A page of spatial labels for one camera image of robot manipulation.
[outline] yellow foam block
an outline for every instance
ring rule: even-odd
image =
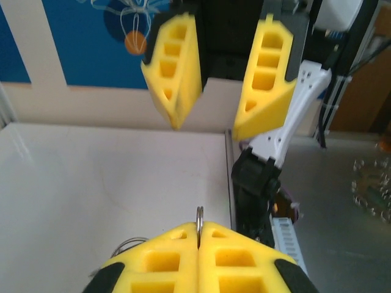
[[[287,82],[293,36],[272,15],[260,20],[254,36],[233,127],[236,140],[283,126],[296,86]]]
[[[199,293],[290,293],[274,265],[293,258],[215,223],[206,222],[199,248]]]
[[[107,261],[125,265],[113,293],[196,293],[196,224],[187,223]]]
[[[202,92],[194,15],[176,15],[159,28],[152,60],[141,69],[157,110],[180,129]]]

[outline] blue poster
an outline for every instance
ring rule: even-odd
[[[30,83],[10,27],[0,6],[0,81]]]
[[[141,60],[170,0],[42,0],[68,85],[146,89]]]

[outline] beige wall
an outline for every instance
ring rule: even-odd
[[[41,0],[0,0],[32,84],[4,83],[22,122],[168,129],[146,90],[68,87]],[[183,129],[222,132],[233,124],[241,83],[210,79]],[[313,133],[319,101],[299,133]]]

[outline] basketball hoop drawing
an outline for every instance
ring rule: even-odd
[[[104,24],[118,42],[124,42],[126,50],[132,55],[141,55],[147,47],[154,14],[167,10],[172,0],[76,0],[91,7],[103,10]]]

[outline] white table surface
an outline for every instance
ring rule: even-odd
[[[0,131],[1,292],[81,292],[129,237],[230,226],[223,134],[11,124]]]

